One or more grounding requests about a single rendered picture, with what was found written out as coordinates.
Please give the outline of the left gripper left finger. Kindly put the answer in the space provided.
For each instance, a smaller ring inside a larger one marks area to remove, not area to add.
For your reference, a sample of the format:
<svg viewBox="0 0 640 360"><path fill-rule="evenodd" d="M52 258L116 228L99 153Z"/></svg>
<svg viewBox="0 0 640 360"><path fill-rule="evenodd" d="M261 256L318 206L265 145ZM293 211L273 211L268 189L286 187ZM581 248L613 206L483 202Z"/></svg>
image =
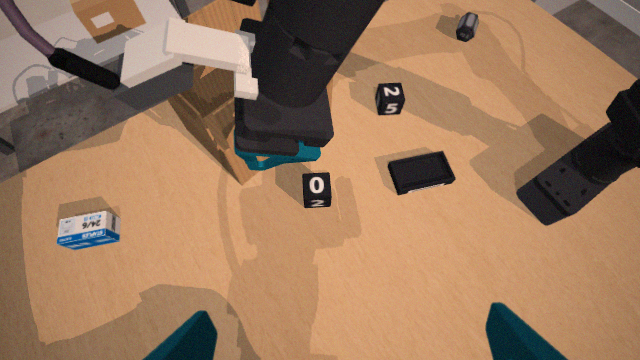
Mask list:
<svg viewBox="0 0 640 360"><path fill-rule="evenodd" d="M213 360L217 330L207 311L197 311L143 360Z"/></svg>

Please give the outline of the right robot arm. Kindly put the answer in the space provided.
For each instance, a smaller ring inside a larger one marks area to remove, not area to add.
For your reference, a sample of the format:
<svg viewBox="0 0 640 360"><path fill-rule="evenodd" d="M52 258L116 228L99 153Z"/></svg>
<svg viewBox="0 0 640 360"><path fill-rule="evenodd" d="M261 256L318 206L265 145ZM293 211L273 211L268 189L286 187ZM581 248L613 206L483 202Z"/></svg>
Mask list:
<svg viewBox="0 0 640 360"><path fill-rule="evenodd" d="M349 51L384 1L271 0L278 19L298 37L298 45L310 44L331 54ZM120 83L123 58L124 53L114 64L119 80L110 91L137 111L193 87L194 64L182 62L129 88ZM611 122L533 179L564 216L576 214L620 175L640 168L640 79L617 94L606 114Z"/></svg>

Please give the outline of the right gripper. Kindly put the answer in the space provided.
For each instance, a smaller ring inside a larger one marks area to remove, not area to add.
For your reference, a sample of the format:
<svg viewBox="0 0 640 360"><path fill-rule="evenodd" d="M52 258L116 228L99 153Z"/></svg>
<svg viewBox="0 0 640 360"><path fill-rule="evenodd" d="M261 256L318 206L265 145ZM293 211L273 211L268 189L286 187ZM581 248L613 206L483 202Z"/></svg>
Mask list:
<svg viewBox="0 0 640 360"><path fill-rule="evenodd" d="M263 21L244 18L240 30L170 17L126 41L120 82L131 88L182 62L232 70L234 151L248 168L317 161L334 136L325 87L353 46L339 54L301 47L271 0Z"/></svg>

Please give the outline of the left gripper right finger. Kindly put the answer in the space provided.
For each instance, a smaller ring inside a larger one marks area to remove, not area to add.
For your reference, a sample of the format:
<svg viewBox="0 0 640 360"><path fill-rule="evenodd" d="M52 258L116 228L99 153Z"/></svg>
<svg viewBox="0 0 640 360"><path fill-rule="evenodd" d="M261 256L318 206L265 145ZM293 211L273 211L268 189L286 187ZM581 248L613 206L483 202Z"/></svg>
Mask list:
<svg viewBox="0 0 640 360"><path fill-rule="evenodd" d="M485 329L493 360L568 360L501 302L491 304Z"/></svg>

